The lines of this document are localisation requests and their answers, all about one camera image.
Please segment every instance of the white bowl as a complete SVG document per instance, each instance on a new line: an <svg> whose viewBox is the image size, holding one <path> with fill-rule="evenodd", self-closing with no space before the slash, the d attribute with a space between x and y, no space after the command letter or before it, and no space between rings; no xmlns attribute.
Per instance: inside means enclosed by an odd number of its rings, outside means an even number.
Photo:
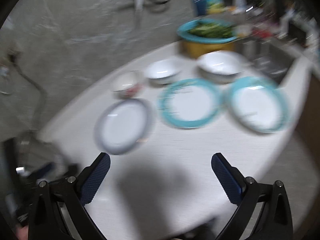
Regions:
<svg viewBox="0 0 320 240"><path fill-rule="evenodd" d="M181 71L174 59L164 59L150 64L145 69L145 77L158 85L170 84Z"/></svg>
<svg viewBox="0 0 320 240"><path fill-rule="evenodd" d="M197 62L205 77L217 83L229 83L243 72L242 60L236 52L220 50L200 56Z"/></svg>
<svg viewBox="0 0 320 240"><path fill-rule="evenodd" d="M139 71L129 71L117 76L111 85L111 89L121 98L131 98L141 90L141 80L141 73Z"/></svg>

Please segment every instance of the person's hand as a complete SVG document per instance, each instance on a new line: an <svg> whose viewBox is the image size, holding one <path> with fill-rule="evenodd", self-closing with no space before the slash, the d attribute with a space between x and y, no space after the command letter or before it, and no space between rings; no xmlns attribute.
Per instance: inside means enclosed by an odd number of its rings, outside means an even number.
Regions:
<svg viewBox="0 0 320 240"><path fill-rule="evenodd" d="M19 240L28 240L29 226L21 227L21 225L16 226L16 236Z"/></svg>

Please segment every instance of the stainless steel sink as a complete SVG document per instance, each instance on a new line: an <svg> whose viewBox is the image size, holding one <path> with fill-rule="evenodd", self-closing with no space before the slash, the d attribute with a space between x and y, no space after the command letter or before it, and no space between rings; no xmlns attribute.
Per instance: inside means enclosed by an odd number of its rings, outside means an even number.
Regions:
<svg viewBox="0 0 320 240"><path fill-rule="evenodd" d="M253 67L273 79L278 85L290 69L295 57L283 45L272 40L242 39L236 42L235 51L245 56Z"/></svg>

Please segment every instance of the yellow container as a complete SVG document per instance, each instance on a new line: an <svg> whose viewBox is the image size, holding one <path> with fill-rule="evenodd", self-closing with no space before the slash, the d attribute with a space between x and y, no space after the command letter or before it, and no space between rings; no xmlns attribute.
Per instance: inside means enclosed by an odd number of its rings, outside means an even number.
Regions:
<svg viewBox="0 0 320 240"><path fill-rule="evenodd" d="M217 44L204 44L182 40L183 47L187 51L188 55L192 58L198 58L203 54L213 52L216 50L234 50L234 41L227 43L217 43Z"/></svg>

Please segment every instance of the gray wall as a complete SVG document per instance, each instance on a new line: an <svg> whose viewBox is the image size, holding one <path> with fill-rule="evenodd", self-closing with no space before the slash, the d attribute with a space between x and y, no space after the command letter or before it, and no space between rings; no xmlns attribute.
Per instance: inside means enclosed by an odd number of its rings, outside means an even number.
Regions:
<svg viewBox="0 0 320 240"><path fill-rule="evenodd" d="M70 100L112 70L175 40L193 17L191 0L172 0L167 10L146 6L141 30L133 30L132 0L20 0L0 30L0 63L8 48L23 52L23 71L49 98L48 122ZM15 93L0 94L1 138L30 125L37 91L12 70Z"/></svg>

